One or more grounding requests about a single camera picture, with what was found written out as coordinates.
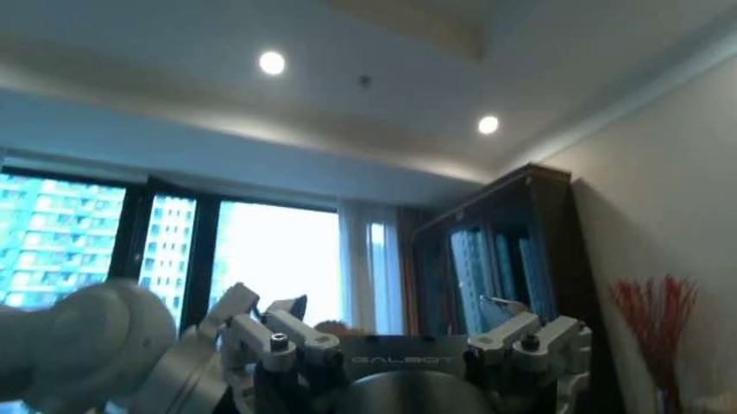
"wooden cabinet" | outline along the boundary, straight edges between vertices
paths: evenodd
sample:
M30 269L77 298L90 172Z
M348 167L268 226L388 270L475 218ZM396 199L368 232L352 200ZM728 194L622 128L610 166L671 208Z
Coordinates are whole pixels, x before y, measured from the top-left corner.
M487 330L480 295L524 302L547 319L579 318L592 330L591 388L579 412L618 413L569 179L565 172L524 166L415 231L419 329L425 335Z

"vase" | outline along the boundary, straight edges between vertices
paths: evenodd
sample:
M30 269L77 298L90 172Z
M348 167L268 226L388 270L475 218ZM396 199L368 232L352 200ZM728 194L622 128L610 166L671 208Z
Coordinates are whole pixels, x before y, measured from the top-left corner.
M680 397L676 389L656 389L656 414L682 414Z

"white sheer curtain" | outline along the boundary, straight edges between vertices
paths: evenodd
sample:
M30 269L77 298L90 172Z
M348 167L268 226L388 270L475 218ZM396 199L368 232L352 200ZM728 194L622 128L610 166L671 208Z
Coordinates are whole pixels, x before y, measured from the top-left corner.
M342 315L353 328L403 334L396 209L340 200Z

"curtain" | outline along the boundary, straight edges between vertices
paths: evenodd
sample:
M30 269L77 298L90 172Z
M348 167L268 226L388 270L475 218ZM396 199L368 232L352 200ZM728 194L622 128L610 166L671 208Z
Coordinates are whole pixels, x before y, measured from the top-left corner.
M419 317L416 303L416 270L415 270L415 229L427 220L429 214L417 209L397 209L397 242L399 264L401 272L401 292L404 305L404 332L419 335Z
M342 317L380 335L404 333L403 289L393 207L337 202Z

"red decorative branches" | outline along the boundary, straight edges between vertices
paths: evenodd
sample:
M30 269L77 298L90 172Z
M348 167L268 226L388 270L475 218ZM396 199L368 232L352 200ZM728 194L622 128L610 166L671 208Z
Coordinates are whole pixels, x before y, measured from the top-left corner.
M618 280L608 287L608 293L634 333L655 385L666 394L672 410L680 412L675 351L695 302L695 285L687 279L675 280L671 276L666 276L658 285L652 279L644 286Z

